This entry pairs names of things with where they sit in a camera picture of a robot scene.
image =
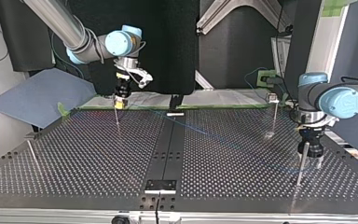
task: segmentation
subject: metal rod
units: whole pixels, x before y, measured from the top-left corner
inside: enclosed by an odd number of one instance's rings
[[[275,124],[277,121],[277,114],[278,114],[278,103],[275,104],[274,122],[272,123],[272,132],[273,133],[275,133]]]
[[[30,140],[27,140],[27,143],[28,143],[28,147],[29,147],[30,150],[31,150],[32,157],[34,158],[34,160],[37,161],[37,157],[36,157],[36,155],[34,154],[34,148],[32,147],[31,141],[30,141]]]
[[[298,172],[298,180],[297,180],[297,186],[301,186],[301,179],[302,179],[302,175],[304,172],[304,166],[305,166],[305,161],[307,160],[307,155],[308,155],[308,150],[310,149],[310,143],[306,142],[305,146],[304,146],[304,150],[303,153],[301,155],[301,163],[300,163],[300,170]]]
[[[60,0],[24,0],[24,3],[71,49],[87,42],[82,25]]]

